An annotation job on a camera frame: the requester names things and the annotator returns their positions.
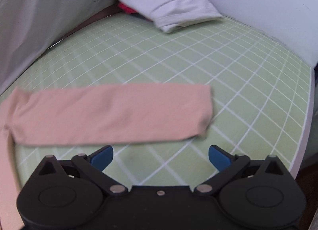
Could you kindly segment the beige long-sleeve top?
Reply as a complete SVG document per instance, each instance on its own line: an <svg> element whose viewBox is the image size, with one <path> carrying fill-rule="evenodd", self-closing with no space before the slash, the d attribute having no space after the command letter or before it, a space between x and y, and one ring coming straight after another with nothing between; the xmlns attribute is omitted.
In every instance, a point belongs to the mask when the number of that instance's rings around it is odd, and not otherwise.
<svg viewBox="0 0 318 230"><path fill-rule="evenodd" d="M27 92L1 103L1 229L20 229L14 144L78 146L164 142L205 134L211 88L131 83Z"/></svg>

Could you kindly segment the red black garment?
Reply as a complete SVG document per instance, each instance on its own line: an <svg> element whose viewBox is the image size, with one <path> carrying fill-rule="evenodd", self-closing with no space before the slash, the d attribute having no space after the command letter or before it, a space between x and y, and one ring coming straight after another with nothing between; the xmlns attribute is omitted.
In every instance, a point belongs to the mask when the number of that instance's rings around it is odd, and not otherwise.
<svg viewBox="0 0 318 230"><path fill-rule="evenodd" d="M117 6L119 9L121 9L126 14L137 14L138 13L137 11L135 11L134 9L130 8L129 6L127 6L126 4L124 4L122 2L119 2Z"/></svg>

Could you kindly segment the white folded garment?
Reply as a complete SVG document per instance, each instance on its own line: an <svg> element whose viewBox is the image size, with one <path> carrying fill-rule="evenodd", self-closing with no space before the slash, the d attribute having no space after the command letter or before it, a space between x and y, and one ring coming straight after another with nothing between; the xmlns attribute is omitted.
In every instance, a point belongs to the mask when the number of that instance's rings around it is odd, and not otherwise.
<svg viewBox="0 0 318 230"><path fill-rule="evenodd" d="M209 0L118 1L151 20L164 33L223 17Z"/></svg>

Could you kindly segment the green grid cutting mat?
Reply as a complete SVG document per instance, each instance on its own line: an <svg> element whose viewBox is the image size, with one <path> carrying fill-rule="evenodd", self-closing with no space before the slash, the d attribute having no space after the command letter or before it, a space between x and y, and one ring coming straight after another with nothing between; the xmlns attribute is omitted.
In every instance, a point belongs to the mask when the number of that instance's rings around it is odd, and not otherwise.
<svg viewBox="0 0 318 230"><path fill-rule="evenodd" d="M105 173L126 186L190 185L217 173L216 144L252 159L278 156L298 174L313 114L313 70L283 45L229 18L164 34L116 14L50 48L2 95L107 83L209 84L214 120L207 137L114 147Z"/></svg>

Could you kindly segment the grey carrot-print sheet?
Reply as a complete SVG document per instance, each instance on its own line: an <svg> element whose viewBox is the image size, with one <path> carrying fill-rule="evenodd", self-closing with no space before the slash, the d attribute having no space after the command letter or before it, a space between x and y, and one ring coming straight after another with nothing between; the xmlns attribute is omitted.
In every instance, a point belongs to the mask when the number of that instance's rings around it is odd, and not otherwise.
<svg viewBox="0 0 318 230"><path fill-rule="evenodd" d="M1 92L54 42L114 0L1 0Z"/></svg>

